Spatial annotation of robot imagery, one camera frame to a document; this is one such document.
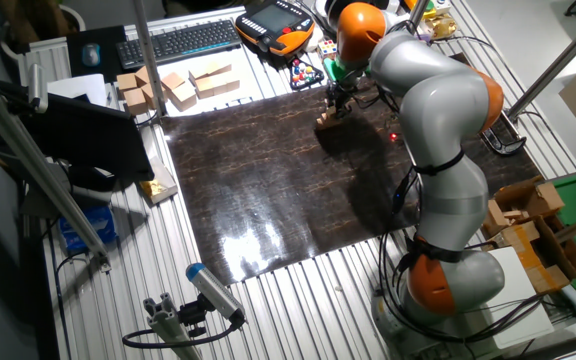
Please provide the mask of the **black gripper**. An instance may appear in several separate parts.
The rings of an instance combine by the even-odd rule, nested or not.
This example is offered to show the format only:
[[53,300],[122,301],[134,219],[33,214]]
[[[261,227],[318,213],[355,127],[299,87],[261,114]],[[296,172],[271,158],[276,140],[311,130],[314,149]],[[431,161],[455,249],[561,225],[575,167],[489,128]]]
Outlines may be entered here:
[[326,88],[326,116],[333,117],[336,114],[336,106],[339,105],[339,117],[344,118],[352,112],[351,104],[356,93],[357,86],[354,84],[340,84],[329,80]]

